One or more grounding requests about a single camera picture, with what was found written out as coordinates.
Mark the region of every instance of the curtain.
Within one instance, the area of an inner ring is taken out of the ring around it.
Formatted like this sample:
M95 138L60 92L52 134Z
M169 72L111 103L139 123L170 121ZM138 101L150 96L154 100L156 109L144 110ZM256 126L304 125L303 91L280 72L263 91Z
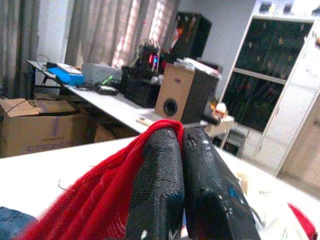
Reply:
M0 0L0 85L9 98L31 89L27 60L38 48L40 0Z
M65 63L130 63L146 39L167 47L178 0L77 0Z

